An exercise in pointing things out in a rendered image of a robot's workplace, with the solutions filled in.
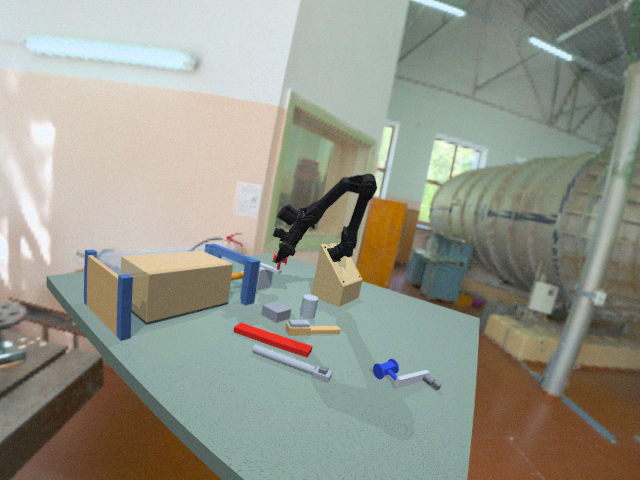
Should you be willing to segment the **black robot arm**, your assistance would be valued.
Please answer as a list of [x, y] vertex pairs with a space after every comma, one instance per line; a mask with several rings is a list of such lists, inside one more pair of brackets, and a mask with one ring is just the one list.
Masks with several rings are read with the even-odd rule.
[[[359, 193], [359, 197], [347, 227], [343, 227], [341, 232], [341, 243], [333, 248], [327, 248], [327, 251], [333, 262], [341, 261], [344, 256], [352, 257], [353, 249], [356, 247], [358, 229], [364, 216], [368, 202], [377, 190], [376, 180], [372, 174], [357, 175], [353, 177], [345, 177], [341, 179], [327, 194], [319, 201], [312, 203], [308, 207], [295, 210], [289, 204], [283, 206], [277, 217], [288, 225], [294, 224], [292, 227], [302, 235], [309, 227], [315, 229], [315, 224], [323, 216], [324, 212], [346, 191]], [[303, 217], [303, 213], [305, 216]], [[297, 221], [296, 221], [297, 220]], [[296, 221], [296, 222], [295, 222]], [[288, 241], [291, 232], [288, 233], [284, 229], [275, 228], [273, 236]]]

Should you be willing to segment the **pale blue square block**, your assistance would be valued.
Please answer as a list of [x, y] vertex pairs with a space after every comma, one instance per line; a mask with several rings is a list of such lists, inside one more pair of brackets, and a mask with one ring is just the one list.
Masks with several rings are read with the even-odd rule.
[[278, 301], [263, 305], [261, 315], [274, 322], [282, 322], [290, 318], [291, 308]]

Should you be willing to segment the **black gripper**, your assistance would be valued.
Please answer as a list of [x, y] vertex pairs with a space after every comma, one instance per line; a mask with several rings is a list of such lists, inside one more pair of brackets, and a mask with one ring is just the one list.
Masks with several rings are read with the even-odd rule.
[[280, 239], [280, 242], [282, 241], [282, 243], [279, 243], [279, 251], [274, 261], [275, 263], [280, 262], [281, 260], [285, 259], [290, 255], [293, 256], [296, 253], [295, 247], [297, 243], [302, 239], [303, 235], [298, 231], [296, 231], [293, 227], [289, 230], [288, 233], [290, 232], [291, 232], [291, 235], [287, 242], [283, 241], [284, 239]]

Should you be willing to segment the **pale blue cylinder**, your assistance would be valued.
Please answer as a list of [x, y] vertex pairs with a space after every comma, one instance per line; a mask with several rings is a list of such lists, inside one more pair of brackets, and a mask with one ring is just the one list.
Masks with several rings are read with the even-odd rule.
[[312, 295], [304, 295], [301, 304], [300, 316], [307, 319], [315, 317], [318, 298]]

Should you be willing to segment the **red flat bar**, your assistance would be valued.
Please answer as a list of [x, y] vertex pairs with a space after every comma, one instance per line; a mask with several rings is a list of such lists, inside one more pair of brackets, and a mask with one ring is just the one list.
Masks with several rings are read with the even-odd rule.
[[312, 346], [240, 323], [234, 327], [234, 333], [260, 341], [270, 346], [300, 355], [309, 356]]

